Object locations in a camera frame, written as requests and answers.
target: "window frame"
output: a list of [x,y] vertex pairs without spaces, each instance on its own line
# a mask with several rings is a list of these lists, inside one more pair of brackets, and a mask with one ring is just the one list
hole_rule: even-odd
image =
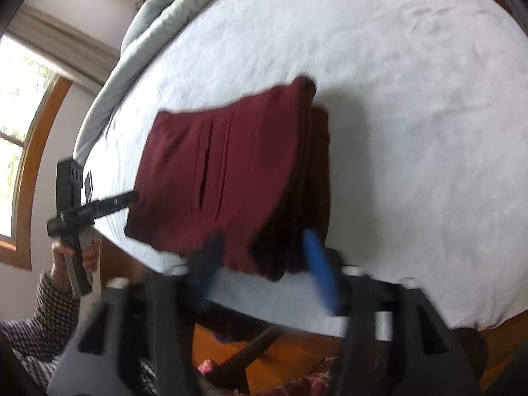
[[0,237],[0,263],[32,270],[31,216],[36,178],[51,127],[71,85],[71,80],[59,76],[44,94],[31,122],[18,164],[13,195],[11,238]]

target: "folded maroon garment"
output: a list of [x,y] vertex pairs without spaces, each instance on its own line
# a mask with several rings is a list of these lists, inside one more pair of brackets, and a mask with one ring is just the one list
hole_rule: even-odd
[[160,112],[136,177],[125,234],[187,257],[226,235],[224,266],[275,280],[304,269],[300,234],[328,230],[326,112],[296,78],[226,107]]

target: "bed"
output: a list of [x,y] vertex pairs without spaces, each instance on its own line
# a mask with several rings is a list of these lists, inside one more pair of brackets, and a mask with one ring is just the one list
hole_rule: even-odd
[[[528,38],[493,0],[149,0],[76,143],[94,197],[134,187],[160,109],[218,106],[299,73],[329,112],[327,245],[377,279],[415,277],[451,326],[528,309]],[[156,271],[182,265],[126,238],[126,218],[96,228]],[[307,274],[224,269],[211,299],[344,330]]]

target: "window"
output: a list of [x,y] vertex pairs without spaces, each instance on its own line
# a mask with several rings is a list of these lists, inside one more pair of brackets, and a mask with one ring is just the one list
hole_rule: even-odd
[[36,174],[71,82],[6,37],[0,61],[0,262],[30,269]]

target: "window pane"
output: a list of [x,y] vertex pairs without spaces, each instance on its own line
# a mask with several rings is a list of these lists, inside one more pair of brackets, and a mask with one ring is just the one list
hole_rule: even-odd
[[55,72],[6,37],[0,42],[0,61],[0,131],[24,141]]
[[0,138],[0,234],[11,237],[11,213],[22,147]]

